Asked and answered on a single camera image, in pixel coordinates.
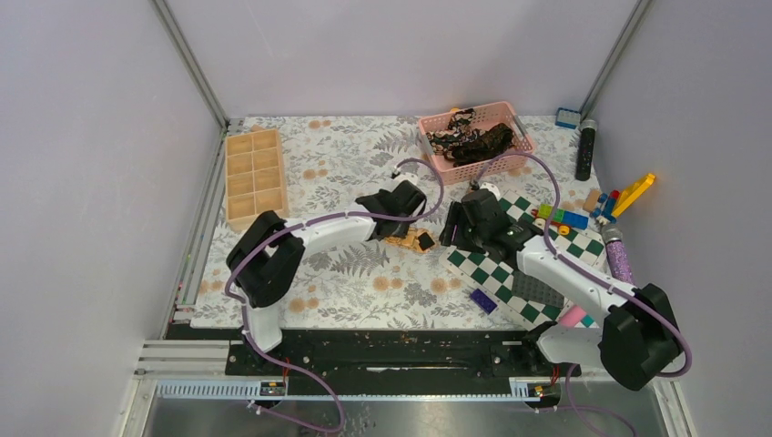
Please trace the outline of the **yellow patterned tie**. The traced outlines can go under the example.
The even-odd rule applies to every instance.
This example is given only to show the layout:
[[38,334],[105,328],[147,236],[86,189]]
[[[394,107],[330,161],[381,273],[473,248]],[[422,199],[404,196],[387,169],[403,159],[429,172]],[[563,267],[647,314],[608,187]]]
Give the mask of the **yellow patterned tie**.
[[437,246],[436,238],[428,229],[415,227],[410,227],[404,237],[388,237],[382,242],[421,254],[425,254]]

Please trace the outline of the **wooden compartment tray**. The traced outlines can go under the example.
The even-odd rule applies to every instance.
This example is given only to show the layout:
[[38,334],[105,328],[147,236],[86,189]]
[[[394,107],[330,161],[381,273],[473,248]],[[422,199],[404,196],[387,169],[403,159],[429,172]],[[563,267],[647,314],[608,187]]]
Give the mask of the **wooden compartment tray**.
[[225,140],[225,220],[236,232],[259,214],[289,213],[283,148],[279,131],[264,129]]

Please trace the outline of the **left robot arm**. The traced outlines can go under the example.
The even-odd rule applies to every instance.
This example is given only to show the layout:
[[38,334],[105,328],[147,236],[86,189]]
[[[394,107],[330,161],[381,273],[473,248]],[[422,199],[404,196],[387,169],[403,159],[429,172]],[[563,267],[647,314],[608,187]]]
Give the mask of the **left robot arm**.
[[248,363],[270,374],[282,362],[278,302],[290,290],[301,262],[344,243],[404,237],[424,213],[426,195],[408,178],[390,188],[356,198],[340,212],[313,218],[258,215],[228,254],[225,294],[238,301],[243,334],[251,345]]

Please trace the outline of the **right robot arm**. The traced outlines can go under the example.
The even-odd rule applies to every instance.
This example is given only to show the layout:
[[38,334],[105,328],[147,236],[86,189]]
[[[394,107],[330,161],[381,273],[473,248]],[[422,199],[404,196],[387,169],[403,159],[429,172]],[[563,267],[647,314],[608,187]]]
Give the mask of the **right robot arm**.
[[[557,363],[601,367],[623,387],[639,391],[656,377],[689,370],[692,352],[661,288],[636,287],[562,252],[547,226],[511,217],[490,190],[479,188],[452,202],[441,242],[541,281],[594,320],[594,329],[544,322],[531,330],[533,343],[522,351],[530,373],[544,375]],[[683,367],[666,371],[678,358]]]

